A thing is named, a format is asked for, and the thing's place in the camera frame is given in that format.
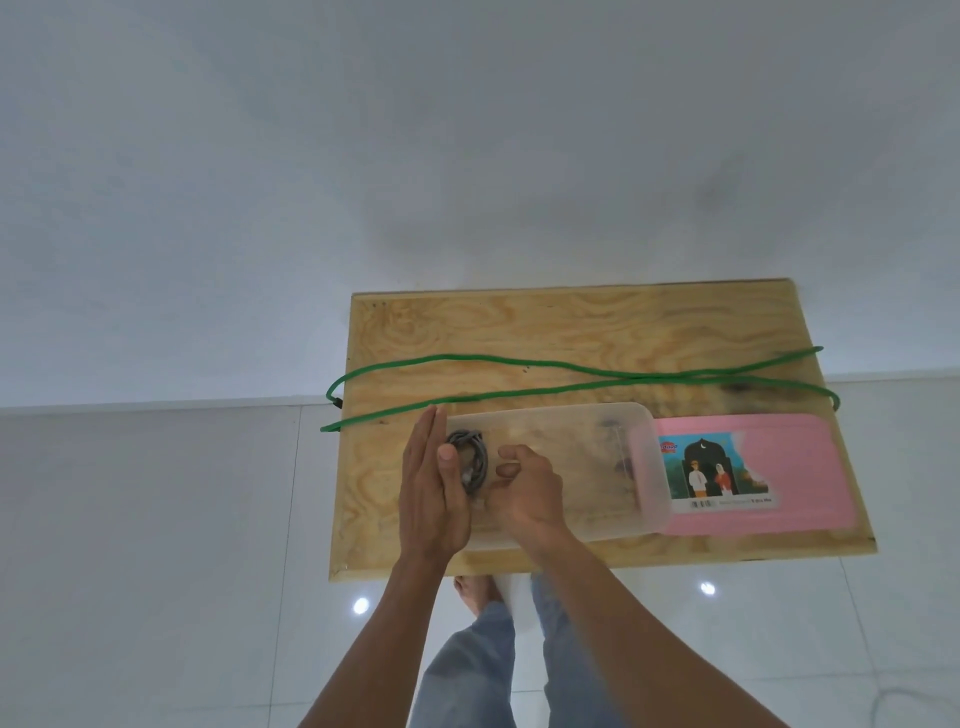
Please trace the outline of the person's left hand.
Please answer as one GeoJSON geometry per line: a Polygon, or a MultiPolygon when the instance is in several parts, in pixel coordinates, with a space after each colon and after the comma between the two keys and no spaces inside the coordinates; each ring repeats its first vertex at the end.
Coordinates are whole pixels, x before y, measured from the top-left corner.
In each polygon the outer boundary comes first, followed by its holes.
{"type": "Polygon", "coordinates": [[[460,496],[445,496],[439,477],[437,451],[449,443],[447,426],[447,412],[435,405],[419,416],[403,451],[398,501],[400,562],[436,578],[466,546],[472,527],[461,459],[460,496]]]}

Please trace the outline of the person's right hand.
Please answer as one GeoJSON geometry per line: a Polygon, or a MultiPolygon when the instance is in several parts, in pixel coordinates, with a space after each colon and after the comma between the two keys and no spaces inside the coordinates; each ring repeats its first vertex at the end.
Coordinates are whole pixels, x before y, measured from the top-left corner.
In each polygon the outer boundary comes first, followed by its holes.
{"type": "Polygon", "coordinates": [[[563,480],[551,461],[527,444],[498,448],[503,463],[520,463],[510,482],[494,480],[486,491],[486,510],[534,562],[570,536],[563,505],[563,480]]]}

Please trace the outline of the clear plastic container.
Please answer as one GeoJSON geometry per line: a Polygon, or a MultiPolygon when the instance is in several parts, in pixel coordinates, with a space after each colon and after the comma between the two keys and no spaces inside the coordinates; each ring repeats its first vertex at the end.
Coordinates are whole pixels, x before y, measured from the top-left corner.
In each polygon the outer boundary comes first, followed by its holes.
{"type": "Polygon", "coordinates": [[[583,542],[664,531],[671,493],[652,414],[636,402],[502,410],[452,417],[447,439],[461,459],[473,509],[468,552],[517,543],[486,509],[502,463],[498,449],[522,444],[547,457],[562,479],[564,518],[583,542]]]}

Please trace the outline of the person's right forearm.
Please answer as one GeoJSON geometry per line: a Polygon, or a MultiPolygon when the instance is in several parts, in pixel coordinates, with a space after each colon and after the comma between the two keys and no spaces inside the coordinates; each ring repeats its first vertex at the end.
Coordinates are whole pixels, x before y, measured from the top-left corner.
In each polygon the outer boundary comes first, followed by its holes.
{"type": "Polygon", "coordinates": [[[647,610],[570,529],[523,546],[633,728],[788,728],[647,610]]]}

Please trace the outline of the person's left forearm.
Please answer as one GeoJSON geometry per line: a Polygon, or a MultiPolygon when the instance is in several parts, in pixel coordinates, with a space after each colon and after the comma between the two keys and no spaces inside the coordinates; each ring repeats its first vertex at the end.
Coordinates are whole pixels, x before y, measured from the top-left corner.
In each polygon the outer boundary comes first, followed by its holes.
{"type": "Polygon", "coordinates": [[[297,728],[406,728],[446,562],[403,555],[297,728]]]}

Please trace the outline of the person's bare foot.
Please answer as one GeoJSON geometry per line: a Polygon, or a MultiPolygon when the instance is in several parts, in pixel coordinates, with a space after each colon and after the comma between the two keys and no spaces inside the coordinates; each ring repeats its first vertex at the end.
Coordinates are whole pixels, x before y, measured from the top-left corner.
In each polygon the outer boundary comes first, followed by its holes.
{"type": "Polygon", "coordinates": [[[492,575],[459,575],[454,577],[453,585],[463,604],[476,619],[491,605],[505,605],[502,592],[492,575]]]}

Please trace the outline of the person's blue jeans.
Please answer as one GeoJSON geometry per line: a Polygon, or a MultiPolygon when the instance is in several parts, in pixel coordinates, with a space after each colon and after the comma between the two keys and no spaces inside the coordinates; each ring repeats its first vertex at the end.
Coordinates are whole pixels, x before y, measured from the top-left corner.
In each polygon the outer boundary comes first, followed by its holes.
{"type": "MultiPolygon", "coordinates": [[[[629,728],[549,581],[531,579],[544,637],[548,728],[629,728]]],[[[410,728],[517,728],[510,695],[516,630],[508,607],[487,604],[426,668],[410,728]]]]}

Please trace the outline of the pink container lid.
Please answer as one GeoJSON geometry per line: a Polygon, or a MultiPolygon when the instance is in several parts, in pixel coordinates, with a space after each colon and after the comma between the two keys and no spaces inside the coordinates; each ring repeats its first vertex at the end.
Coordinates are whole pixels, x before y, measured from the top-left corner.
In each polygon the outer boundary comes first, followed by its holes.
{"type": "Polygon", "coordinates": [[[661,418],[671,494],[665,534],[739,537],[855,528],[858,510],[828,423],[810,414],[661,418]]]}

